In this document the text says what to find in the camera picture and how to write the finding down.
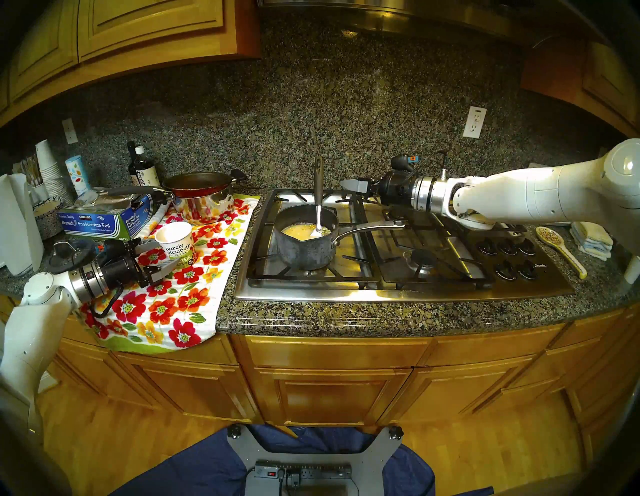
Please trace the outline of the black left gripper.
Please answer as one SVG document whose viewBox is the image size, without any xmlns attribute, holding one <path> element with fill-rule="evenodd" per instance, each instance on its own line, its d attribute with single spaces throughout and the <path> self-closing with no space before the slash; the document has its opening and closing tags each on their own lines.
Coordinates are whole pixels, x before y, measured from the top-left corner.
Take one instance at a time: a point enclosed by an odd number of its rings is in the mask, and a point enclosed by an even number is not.
<svg viewBox="0 0 640 496">
<path fill-rule="evenodd" d="M 118 287 L 136 282 L 141 288 L 155 286 L 176 270 L 179 259 L 169 260 L 160 265 L 148 265 L 141 268 L 137 257 L 152 250 L 160 250 L 166 256 L 163 246 L 154 238 L 134 239 L 134 251 L 125 250 L 123 253 L 104 251 L 102 253 L 102 279 L 105 288 L 110 291 Z"/>
</svg>

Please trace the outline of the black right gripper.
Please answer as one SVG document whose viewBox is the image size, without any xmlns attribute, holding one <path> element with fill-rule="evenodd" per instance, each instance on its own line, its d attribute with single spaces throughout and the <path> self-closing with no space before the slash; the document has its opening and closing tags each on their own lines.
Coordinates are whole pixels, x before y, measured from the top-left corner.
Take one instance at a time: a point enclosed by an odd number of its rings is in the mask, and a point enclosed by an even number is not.
<svg viewBox="0 0 640 496">
<path fill-rule="evenodd" d="M 366 197 L 379 197 L 384 206 L 412 208 L 412 192 L 415 175 L 409 171 L 387 171 L 371 184 L 366 178 L 350 178 L 342 181 L 343 190 Z"/>
</svg>

